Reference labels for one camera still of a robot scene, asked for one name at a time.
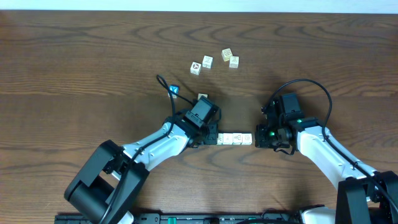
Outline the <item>green edged wooden block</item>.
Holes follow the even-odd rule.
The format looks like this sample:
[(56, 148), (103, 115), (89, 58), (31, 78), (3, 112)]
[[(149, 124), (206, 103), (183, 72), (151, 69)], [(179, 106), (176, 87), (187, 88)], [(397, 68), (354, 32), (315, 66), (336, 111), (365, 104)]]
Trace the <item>green edged wooden block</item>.
[(223, 145), (232, 145), (233, 144), (233, 133), (223, 133)]

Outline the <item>wooden O block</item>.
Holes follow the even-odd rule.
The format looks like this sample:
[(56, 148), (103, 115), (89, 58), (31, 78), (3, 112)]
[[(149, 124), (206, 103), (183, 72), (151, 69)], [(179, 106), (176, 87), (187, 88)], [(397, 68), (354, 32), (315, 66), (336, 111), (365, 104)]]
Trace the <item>wooden O block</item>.
[(252, 144), (252, 134), (242, 133), (242, 145), (251, 145), (251, 144)]

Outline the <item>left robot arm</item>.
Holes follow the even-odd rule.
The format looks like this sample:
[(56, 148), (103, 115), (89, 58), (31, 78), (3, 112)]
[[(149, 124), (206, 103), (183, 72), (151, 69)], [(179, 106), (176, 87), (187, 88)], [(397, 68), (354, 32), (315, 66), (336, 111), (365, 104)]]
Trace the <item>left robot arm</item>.
[(137, 142), (101, 143), (66, 188), (64, 197), (92, 223), (132, 223), (129, 211), (150, 171), (196, 144), (214, 144), (220, 109), (195, 105), (169, 116)]

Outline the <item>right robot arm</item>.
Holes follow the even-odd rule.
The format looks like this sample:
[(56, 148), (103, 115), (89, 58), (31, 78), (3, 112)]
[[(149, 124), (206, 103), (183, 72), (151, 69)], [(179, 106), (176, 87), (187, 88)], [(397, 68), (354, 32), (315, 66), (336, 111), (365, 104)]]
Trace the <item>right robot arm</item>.
[(299, 223), (397, 223), (397, 175), (379, 172), (356, 158), (314, 117), (306, 117), (295, 95), (262, 107), (255, 146), (309, 158), (338, 191), (334, 209), (314, 205), (298, 211)]

